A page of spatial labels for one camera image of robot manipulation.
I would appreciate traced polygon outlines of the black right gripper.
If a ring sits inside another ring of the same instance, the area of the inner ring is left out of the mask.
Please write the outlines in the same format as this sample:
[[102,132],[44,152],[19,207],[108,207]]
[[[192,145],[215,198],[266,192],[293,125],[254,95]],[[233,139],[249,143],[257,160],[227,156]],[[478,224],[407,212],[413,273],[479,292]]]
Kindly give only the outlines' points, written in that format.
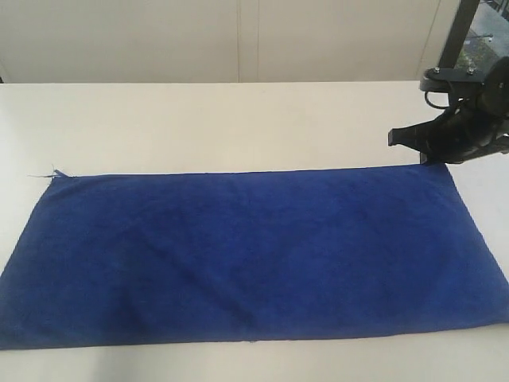
[[426,103],[442,113],[433,120],[388,133],[388,146],[419,153],[421,165],[461,164],[508,152],[508,59],[497,60],[481,88],[467,98],[425,92]]

